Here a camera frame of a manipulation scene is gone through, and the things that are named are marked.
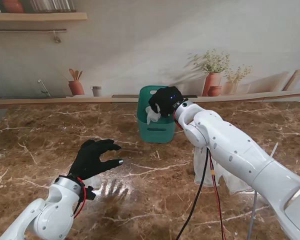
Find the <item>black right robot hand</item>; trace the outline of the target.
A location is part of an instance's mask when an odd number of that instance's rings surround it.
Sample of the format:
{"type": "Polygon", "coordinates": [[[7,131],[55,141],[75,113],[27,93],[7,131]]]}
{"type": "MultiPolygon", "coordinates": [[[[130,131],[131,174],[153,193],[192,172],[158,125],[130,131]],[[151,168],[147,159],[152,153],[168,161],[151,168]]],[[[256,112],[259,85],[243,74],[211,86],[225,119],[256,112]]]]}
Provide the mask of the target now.
{"type": "Polygon", "coordinates": [[[156,114],[160,113],[161,117],[167,118],[174,112],[173,105],[183,100],[182,93],[175,86],[167,86],[158,89],[148,103],[156,114]]]}

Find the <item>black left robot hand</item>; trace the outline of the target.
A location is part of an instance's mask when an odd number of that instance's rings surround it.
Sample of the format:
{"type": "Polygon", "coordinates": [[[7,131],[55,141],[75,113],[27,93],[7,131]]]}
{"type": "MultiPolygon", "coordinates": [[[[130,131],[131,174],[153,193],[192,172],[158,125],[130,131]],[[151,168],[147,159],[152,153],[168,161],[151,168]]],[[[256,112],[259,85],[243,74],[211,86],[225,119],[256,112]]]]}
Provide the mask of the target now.
{"type": "Polygon", "coordinates": [[[89,139],[81,145],[68,175],[75,179],[87,180],[100,173],[116,168],[123,164],[121,158],[102,162],[100,156],[107,151],[118,151],[120,149],[121,147],[115,144],[115,141],[112,139],[89,139]]]}

